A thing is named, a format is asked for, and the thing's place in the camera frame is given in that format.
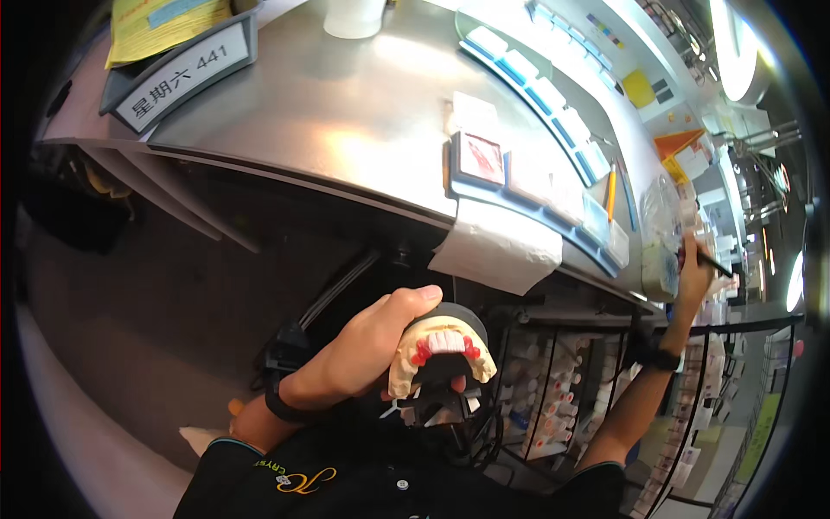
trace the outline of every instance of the white teeth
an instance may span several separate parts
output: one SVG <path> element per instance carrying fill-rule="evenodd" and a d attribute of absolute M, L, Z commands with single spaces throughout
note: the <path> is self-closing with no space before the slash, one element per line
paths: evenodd
<path fill-rule="evenodd" d="M 443 330 L 429 334 L 429 350 L 433 353 L 464 353 L 464 335 L 455 330 Z"/>
<path fill-rule="evenodd" d="M 439 331 L 435 334 L 435 340 L 438 343 L 439 353 L 447 353 L 449 351 L 449 347 L 447 346 L 447 338 L 442 332 Z"/>
<path fill-rule="evenodd" d="M 453 351 L 464 353 L 464 337 L 457 331 L 448 331 L 447 335 L 452 337 L 452 345 L 455 347 Z"/>

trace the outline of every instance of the forearm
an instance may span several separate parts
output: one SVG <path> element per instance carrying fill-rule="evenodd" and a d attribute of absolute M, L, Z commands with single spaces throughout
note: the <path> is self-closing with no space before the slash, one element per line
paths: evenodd
<path fill-rule="evenodd" d="M 233 420 L 231 436 L 267 453 L 286 441 L 302 426 L 289 424 L 276 417 L 265 404 L 261 394 L 245 406 Z"/>
<path fill-rule="evenodd" d="M 342 400 L 332 395 L 324 384 L 310 383 L 311 380 L 321 379 L 313 371 L 313 365 L 309 363 L 280 382 L 280 398 L 285 404 L 294 409 L 318 410 L 327 409 Z M 301 424 L 290 424 L 277 418 L 268 409 L 265 395 L 260 395 L 234 418 L 231 436 L 267 453 L 302 427 Z"/>
<path fill-rule="evenodd" d="M 693 317 L 694 314 L 690 316 L 688 311 L 677 311 L 676 318 L 660 342 L 660 348 L 679 356 L 686 346 Z M 670 379 L 671 372 L 650 367 L 643 369 L 613 408 L 608 410 L 579 468 L 607 461 L 608 453 L 613 453 L 613 461 L 624 462 L 628 451 L 648 430 Z"/>

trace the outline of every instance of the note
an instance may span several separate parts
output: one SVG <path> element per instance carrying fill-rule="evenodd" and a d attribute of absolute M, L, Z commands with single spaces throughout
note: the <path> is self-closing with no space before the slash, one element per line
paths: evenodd
<path fill-rule="evenodd" d="M 154 56 L 231 16 L 229 0 L 114 0 L 106 68 Z"/>

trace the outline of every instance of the yellow paper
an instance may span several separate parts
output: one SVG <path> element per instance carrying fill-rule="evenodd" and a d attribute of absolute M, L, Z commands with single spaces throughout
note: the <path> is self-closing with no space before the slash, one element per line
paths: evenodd
<path fill-rule="evenodd" d="M 170 0 L 113 0 L 106 68 L 143 60 L 198 36 L 232 16 L 229 0 L 209 0 L 150 29 L 147 16 Z"/>
<path fill-rule="evenodd" d="M 738 483 L 749 484 L 755 468 L 758 467 L 758 463 L 761 461 L 761 453 L 767 446 L 769 435 L 773 432 L 773 422 L 776 413 L 778 413 L 780 402 L 781 393 L 772 393 L 764 397 L 761 411 L 758 414 L 758 422 L 755 423 L 755 430 L 752 432 L 752 438 L 749 440 L 744 459 L 740 462 L 738 472 L 735 474 L 734 480 Z"/>

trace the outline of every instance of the black shirt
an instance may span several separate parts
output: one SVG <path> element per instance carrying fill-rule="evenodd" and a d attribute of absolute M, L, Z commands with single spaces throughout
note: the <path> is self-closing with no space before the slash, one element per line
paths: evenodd
<path fill-rule="evenodd" d="M 610 518 L 618 515 L 624 483 L 619 464 L 601 463 L 541 497 L 455 468 L 418 442 L 315 427 L 265 456 L 232 438 L 215 440 L 174 518 Z"/>

